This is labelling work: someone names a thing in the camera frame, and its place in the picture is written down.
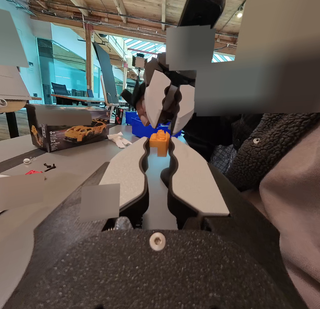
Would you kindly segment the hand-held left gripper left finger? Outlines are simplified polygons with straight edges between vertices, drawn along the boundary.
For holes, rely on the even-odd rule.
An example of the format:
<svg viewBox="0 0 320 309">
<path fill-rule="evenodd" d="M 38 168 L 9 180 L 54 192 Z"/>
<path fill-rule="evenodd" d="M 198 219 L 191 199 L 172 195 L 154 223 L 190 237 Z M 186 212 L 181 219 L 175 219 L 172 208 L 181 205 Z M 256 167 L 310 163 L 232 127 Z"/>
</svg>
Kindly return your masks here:
<svg viewBox="0 0 320 309">
<path fill-rule="evenodd" d="M 141 218 L 149 207 L 146 171 L 150 154 L 149 138 L 142 137 L 115 155 L 100 185 L 120 185 L 119 216 Z"/>
</svg>

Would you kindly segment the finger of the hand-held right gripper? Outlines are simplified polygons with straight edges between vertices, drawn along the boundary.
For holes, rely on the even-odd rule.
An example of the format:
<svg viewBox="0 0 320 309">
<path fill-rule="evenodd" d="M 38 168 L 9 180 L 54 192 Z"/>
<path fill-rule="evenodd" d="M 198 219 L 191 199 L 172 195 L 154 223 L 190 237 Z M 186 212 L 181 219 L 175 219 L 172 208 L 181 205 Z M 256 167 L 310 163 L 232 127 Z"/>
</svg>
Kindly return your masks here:
<svg viewBox="0 0 320 309">
<path fill-rule="evenodd" d="M 175 86 L 171 85 L 170 79 L 162 72 L 153 72 L 150 84 L 145 90 L 145 107 L 147 118 L 153 128 L 159 123 L 159 118 L 163 110 L 163 100 L 166 99 L 165 90 L 168 89 L 169 108 L 174 108 Z"/>
<path fill-rule="evenodd" d="M 179 92 L 181 94 L 181 100 L 178 103 L 178 112 L 174 115 L 174 119 L 171 123 L 171 136 L 180 132 L 194 114 L 195 88 L 191 85 L 181 85 L 179 87 Z"/>
</svg>

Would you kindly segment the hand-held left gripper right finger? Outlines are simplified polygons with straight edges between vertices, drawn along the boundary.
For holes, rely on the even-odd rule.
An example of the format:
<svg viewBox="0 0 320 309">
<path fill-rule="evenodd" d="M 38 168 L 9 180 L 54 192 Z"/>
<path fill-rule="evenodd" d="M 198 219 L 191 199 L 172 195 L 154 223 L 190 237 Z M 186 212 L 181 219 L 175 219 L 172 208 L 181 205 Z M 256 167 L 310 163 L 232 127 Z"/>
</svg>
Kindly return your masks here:
<svg viewBox="0 0 320 309">
<path fill-rule="evenodd" d="M 168 188 L 168 209 L 176 218 L 230 214 L 207 161 L 194 149 L 172 137 L 170 164 L 161 172 Z"/>
</svg>

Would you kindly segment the orange toy brick assembly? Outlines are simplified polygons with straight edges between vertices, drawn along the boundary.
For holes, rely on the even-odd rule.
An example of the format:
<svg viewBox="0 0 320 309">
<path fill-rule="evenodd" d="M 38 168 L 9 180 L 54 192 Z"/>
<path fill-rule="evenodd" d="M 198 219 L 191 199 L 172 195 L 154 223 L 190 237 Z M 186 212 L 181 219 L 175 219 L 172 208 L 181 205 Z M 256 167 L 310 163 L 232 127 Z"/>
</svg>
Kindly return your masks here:
<svg viewBox="0 0 320 309">
<path fill-rule="evenodd" d="M 170 134 L 162 129 L 153 133 L 149 139 L 150 148 L 157 148 L 158 157 L 166 157 L 168 153 Z"/>
</svg>

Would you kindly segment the long background desk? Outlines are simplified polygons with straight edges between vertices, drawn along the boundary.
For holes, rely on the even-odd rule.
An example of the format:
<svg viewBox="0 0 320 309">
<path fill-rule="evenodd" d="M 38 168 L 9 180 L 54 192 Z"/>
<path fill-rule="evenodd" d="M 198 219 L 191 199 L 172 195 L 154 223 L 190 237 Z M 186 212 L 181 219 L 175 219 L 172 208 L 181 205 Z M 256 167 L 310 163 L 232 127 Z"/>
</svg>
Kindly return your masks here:
<svg viewBox="0 0 320 309">
<path fill-rule="evenodd" d="M 67 96 L 67 95 L 57 95 L 57 94 L 50 94 L 53 97 L 56 98 L 62 98 L 72 101 L 79 101 L 79 102 L 86 102 L 86 103 L 99 103 L 101 106 L 106 106 L 105 100 L 103 98 L 91 98 L 91 97 L 73 97 L 73 96 Z"/>
</svg>

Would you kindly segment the person's right hand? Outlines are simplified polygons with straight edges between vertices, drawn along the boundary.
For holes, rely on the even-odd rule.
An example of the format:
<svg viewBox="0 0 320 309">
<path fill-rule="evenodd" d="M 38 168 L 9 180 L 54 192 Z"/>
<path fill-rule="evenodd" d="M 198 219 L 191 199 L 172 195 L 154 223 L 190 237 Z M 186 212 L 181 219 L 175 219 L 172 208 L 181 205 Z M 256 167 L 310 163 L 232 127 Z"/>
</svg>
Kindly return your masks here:
<svg viewBox="0 0 320 309">
<path fill-rule="evenodd" d="M 138 117 L 140 118 L 142 124 L 145 127 L 149 126 L 150 125 L 150 121 L 149 121 L 149 119 L 147 117 L 144 97 L 141 97 L 138 100 L 138 102 L 136 103 L 136 111 L 137 111 Z"/>
</svg>

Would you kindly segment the video light panel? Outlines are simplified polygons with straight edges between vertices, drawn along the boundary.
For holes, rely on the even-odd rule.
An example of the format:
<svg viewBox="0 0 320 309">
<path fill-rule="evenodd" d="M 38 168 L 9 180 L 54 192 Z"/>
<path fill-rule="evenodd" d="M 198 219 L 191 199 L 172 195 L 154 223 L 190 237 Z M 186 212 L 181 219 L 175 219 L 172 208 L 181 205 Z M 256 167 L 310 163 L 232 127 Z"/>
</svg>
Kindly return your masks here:
<svg viewBox="0 0 320 309">
<path fill-rule="evenodd" d="M 135 56 L 132 56 L 132 66 L 135 69 L 144 70 L 146 63 L 145 54 L 137 53 Z"/>
</svg>

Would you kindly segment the white crumpled paper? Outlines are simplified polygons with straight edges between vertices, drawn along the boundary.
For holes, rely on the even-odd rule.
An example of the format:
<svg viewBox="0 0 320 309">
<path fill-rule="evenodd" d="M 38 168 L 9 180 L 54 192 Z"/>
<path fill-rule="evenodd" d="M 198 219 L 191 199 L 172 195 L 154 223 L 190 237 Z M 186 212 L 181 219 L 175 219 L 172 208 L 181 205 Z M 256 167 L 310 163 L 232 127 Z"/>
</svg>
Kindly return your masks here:
<svg viewBox="0 0 320 309">
<path fill-rule="evenodd" d="M 108 135 L 107 138 L 113 141 L 119 148 L 126 148 L 132 144 L 129 140 L 123 138 L 122 132 Z"/>
</svg>

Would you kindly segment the grey quilted fabric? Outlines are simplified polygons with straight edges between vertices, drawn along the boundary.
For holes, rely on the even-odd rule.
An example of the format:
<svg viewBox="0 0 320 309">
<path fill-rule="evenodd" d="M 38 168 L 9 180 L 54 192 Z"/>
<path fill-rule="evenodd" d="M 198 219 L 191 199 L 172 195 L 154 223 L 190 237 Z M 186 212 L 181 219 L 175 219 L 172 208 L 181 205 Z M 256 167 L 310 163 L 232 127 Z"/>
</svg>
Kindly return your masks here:
<svg viewBox="0 0 320 309">
<path fill-rule="evenodd" d="M 233 144 L 229 146 L 217 145 L 215 146 L 213 153 L 210 158 L 210 163 L 218 169 L 222 174 L 225 174 L 230 168 L 237 151 Z"/>
</svg>

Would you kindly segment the small dark toy set box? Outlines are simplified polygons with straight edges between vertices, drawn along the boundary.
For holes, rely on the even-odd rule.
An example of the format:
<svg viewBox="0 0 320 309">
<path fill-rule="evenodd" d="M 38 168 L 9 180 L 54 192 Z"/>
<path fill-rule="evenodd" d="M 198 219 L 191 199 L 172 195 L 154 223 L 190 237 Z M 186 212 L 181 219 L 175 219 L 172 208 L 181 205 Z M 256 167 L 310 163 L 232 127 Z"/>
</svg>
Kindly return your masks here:
<svg viewBox="0 0 320 309">
<path fill-rule="evenodd" d="M 122 125 L 126 122 L 126 112 L 129 107 L 116 107 L 114 123 L 116 125 Z"/>
</svg>

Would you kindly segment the toy car set box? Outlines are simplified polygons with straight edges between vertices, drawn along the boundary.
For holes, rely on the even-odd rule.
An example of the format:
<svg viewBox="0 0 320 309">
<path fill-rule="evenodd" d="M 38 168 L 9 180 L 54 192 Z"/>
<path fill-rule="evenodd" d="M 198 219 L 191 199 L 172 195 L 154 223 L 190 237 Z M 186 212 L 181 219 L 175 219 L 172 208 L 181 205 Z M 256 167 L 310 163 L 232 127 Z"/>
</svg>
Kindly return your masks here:
<svg viewBox="0 0 320 309">
<path fill-rule="evenodd" d="M 52 153 L 107 139 L 110 111 L 100 107 L 27 104 L 32 144 Z"/>
</svg>

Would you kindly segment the black fleece-lined jacket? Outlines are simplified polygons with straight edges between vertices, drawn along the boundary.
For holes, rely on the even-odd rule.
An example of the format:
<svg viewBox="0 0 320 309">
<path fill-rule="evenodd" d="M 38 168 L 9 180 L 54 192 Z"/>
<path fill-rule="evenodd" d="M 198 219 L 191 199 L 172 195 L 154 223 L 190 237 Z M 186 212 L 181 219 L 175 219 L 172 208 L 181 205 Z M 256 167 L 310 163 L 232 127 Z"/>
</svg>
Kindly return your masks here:
<svg viewBox="0 0 320 309">
<path fill-rule="evenodd" d="M 264 114 L 240 146 L 226 178 L 239 190 L 259 186 L 262 179 L 320 120 L 320 113 Z"/>
</svg>

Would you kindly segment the black office chair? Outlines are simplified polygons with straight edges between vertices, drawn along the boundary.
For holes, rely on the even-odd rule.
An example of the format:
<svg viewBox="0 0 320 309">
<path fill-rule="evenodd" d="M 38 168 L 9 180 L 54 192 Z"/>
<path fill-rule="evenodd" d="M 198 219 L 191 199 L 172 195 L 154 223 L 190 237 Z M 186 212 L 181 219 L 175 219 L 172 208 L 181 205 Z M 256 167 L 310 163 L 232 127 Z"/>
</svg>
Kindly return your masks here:
<svg viewBox="0 0 320 309">
<path fill-rule="evenodd" d="M 55 95 L 71 96 L 71 93 L 67 90 L 66 85 L 57 84 L 54 82 L 52 82 L 51 85 Z"/>
</svg>

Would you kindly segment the pink hoodie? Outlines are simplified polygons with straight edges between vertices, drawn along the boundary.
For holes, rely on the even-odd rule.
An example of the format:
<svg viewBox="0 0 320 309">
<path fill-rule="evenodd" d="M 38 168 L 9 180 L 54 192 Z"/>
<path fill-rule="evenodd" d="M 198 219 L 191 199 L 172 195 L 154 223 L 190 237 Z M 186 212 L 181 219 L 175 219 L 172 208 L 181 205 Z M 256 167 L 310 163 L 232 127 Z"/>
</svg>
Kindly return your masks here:
<svg viewBox="0 0 320 309">
<path fill-rule="evenodd" d="M 308 308 L 320 308 L 320 126 L 242 196 L 279 231 L 286 270 Z"/>
</svg>

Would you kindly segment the white document holder stand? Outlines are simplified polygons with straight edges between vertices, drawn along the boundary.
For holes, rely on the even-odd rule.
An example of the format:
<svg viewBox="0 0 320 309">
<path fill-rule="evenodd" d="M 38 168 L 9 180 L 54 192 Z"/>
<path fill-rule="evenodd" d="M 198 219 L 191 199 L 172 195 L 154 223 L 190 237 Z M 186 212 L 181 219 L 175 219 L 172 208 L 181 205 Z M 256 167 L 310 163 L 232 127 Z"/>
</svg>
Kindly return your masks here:
<svg viewBox="0 0 320 309">
<path fill-rule="evenodd" d="M 21 110 L 31 96 L 22 80 L 18 67 L 0 66 L 0 113 Z"/>
</svg>

